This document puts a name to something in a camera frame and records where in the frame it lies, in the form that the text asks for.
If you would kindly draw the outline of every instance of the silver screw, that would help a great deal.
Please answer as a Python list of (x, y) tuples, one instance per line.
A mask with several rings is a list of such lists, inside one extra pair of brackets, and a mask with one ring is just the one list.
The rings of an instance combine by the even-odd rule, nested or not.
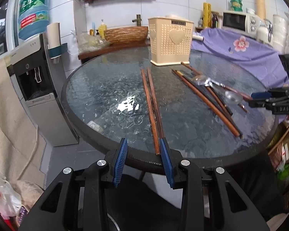
[(97, 165), (99, 166), (104, 166), (106, 164), (106, 161), (105, 160), (99, 160), (97, 161)]
[(189, 161), (189, 160), (182, 160), (182, 161), (181, 161), (181, 164), (182, 164), (183, 166), (188, 166), (188, 165), (190, 165), (190, 161)]
[(65, 169), (63, 169), (63, 173), (66, 175), (71, 173), (71, 172), (72, 172), (72, 169), (70, 167), (66, 167)]
[(225, 170), (222, 167), (218, 167), (216, 168), (216, 172), (218, 172), (219, 174), (223, 174)]

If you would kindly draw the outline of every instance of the water cooler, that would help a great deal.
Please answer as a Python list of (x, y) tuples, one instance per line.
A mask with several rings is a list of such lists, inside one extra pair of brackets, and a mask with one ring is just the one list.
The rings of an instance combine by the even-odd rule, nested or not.
[(79, 137), (61, 105), (66, 80), (62, 62), (54, 64), (48, 55), (45, 33), (27, 39), (11, 54), (8, 71), (15, 74), (33, 120), (53, 146), (79, 143)]

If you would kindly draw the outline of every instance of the purple tablecloth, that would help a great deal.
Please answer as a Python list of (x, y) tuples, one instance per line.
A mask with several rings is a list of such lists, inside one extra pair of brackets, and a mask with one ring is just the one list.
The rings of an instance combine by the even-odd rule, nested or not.
[(193, 40), (191, 49), (224, 58), (252, 73), (267, 88), (289, 84), (278, 52), (254, 39), (219, 28), (201, 32), (204, 41)]

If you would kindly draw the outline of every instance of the heart shape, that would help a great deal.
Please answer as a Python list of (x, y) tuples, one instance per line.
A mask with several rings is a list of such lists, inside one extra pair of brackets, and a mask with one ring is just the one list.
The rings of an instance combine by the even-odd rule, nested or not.
[(155, 39), (155, 36), (156, 36), (155, 30), (150, 30), (150, 37), (151, 37), (152, 40)]
[(173, 41), (174, 44), (178, 45), (183, 41), (185, 33), (183, 30), (172, 29), (171, 31), (169, 31), (169, 36), (171, 41)]

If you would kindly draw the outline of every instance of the blue gripper pad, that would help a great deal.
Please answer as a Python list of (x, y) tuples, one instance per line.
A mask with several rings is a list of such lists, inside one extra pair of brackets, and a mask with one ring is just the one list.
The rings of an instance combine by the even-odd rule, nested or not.
[(272, 97), (272, 94), (270, 92), (260, 92), (260, 93), (252, 93), (251, 97), (256, 100), (256, 99), (269, 99)]
[(173, 167), (163, 139), (160, 139), (160, 155), (162, 157), (167, 182), (170, 185), (170, 187), (173, 188), (174, 187)]
[(127, 145), (127, 140), (125, 138), (121, 139), (120, 142), (120, 151), (119, 151), (119, 155), (116, 161), (116, 164), (114, 166), (113, 169), (113, 184), (115, 187), (117, 187), (121, 181), (121, 177), (122, 177), (122, 173), (123, 173), (123, 168), (124, 168), (124, 164), (125, 164), (125, 159), (127, 156), (127, 149), (128, 149), (128, 145)]

